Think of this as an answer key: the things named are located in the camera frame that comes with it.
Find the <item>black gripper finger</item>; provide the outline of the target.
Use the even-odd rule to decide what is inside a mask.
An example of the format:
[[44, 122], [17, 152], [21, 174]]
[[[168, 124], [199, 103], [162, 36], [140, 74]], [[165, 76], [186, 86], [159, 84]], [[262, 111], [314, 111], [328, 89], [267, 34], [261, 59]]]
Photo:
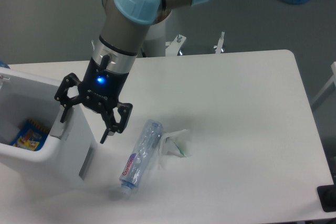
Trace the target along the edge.
[[101, 137], [100, 144], [103, 144], [108, 136], [113, 136], [115, 133], [123, 133], [128, 124], [132, 109], [133, 105], [131, 103], [118, 102], [116, 110], [119, 118], [116, 119], [114, 109], [107, 110], [103, 105], [101, 106], [100, 114], [106, 129]]
[[63, 113], [60, 119], [61, 123], [64, 123], [66, 121], [68, 111], [74, 105], [81, 103], [80, 95], [76, 95], [72, 98], [68, 96], [69, 89], [72, 87], [78, 87], [80, 84], [81, 81], [79, 80], [77, 75], [74, 73], [70, 73], [63, 78], [54, 96], [55, 100], [58, 101], [60, 103], [61, 108], [63, 108]]

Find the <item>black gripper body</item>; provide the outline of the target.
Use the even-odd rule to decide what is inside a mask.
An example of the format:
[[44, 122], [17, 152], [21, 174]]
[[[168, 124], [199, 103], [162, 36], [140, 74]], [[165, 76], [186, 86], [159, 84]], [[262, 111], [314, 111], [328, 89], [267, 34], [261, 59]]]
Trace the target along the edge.
[[99, 65], [91, 59], [83, 81], [78, 85], [80, 103], [97, 113], [111, 113], [128, 77], [127, 73], [108, 71], [109, 60], [109, 57], [103, 57]]

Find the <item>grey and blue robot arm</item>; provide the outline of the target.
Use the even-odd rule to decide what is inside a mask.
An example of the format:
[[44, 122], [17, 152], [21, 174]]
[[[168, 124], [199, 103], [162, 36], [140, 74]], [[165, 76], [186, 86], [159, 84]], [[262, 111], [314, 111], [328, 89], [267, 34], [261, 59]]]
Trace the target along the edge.
[[66, 75], [55, 99], [64, 109], [61, 121], [77, 104], [101, 115], [106, 129], [101, 138], [122, 133], [127, 126], [132, 104], [119, 95], [138, 56], [145, 37], [157, 17], [167, 10], [195, 6], [209, 0], [101, 0], [105, 10], [99, 39], [84, 78]]

